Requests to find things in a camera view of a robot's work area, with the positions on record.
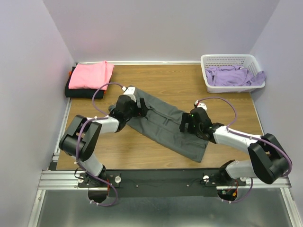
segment gray floor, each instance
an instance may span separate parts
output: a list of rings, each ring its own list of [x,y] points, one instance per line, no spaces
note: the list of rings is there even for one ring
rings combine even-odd
[[[280,189],[254,189],[237,204],[217,198],[120,198],[113,207],[91,205],[86,191],[47,191],[39,227],[287,227]]]

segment black folded cloth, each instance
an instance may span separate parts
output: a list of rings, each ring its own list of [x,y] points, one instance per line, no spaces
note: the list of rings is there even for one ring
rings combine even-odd
[[[67,98],[89,98],[92,99],[94,93],[96,92],[96,89],[69,89],[68,85],[70,84],[70,80],[72,77],[72,73],[74,72],[76,67],[73,67],[71,70],[71,76],[68,78],[68,81],[65,85],[65,96]],[[104,90],[98,91],[98,93],[95,96],[95,99],[102,99],[104,95]]]

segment table surface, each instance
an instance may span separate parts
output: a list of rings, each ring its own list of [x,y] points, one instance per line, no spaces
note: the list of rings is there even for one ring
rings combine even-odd
[[[229,100],[236,108],[238,119],[233,129],[261,135],[261,127],[249,93],[211,94],[206,90],[200,65],[124,65],[115,66],[111,82],[138,87],[181,110],[189,112],[193,103],[201,98],[219,96]],[[97,106],[107,111],[123,92],[119,86],[111,85]],[[213,122],[230,123],[234,118],[232,109],[223,101],[205,101],[207,113]],[[103,116],[92,106],[91,100],[72,99],[67,127],[75,115],[86,117]],[[249,156],[228,147],[209,143],[201,163],[186,158],[157,142],[141,135],[129,126],[119,133],[108,133],[99,137],[94,154],[107,169],[147,168],[206,168],[220,167],[229,160],[245,160]],[[74,170],[74,159],[60,152],[57,170]]]

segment folded pink towel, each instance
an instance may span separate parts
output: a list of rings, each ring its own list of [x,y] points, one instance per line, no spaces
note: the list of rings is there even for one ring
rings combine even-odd
[[[78,64],[72,73],[69,89],[91,88],[98,89],[109,82],[114,65],[103,61],[93,65]]]

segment folded garment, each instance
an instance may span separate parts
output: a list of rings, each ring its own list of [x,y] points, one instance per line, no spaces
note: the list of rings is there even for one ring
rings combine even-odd
[[[239,65],[209,67],[205,69],[207,82],[210,86],[232,87],[232,86],[260,86],[265,81],[264,71],[254,76],[247,68]]]
[[[98,89],[108,83],[113,73],[113,64],[103,61],[93,65],[78,64],[71,78],[69,89],[91,88]]]
[[[153,141],[196,162],[201,162],[208,141],[194,134],[179,131],[184,111],[138,88],[135,96],[137,100],[144,98],[148,108],[147,115],[133,117],[126,124]],[[114,107],[111,105],[108,109],[112,111]]]
[[[96,89],[69,89],[69,83],[71,81],[71,78],[73,77],[73,72],[75,70],[76,67],[72,68],[71,71],[71,76],[68,78],[68,81],[65,85],[65,96],[67,98],[89,98],[92,99],[94,93],[96,92]],[[95,99],[102,99],[104,95],[104,91],[100,90],[98,91],[98,93],[96,94]]]

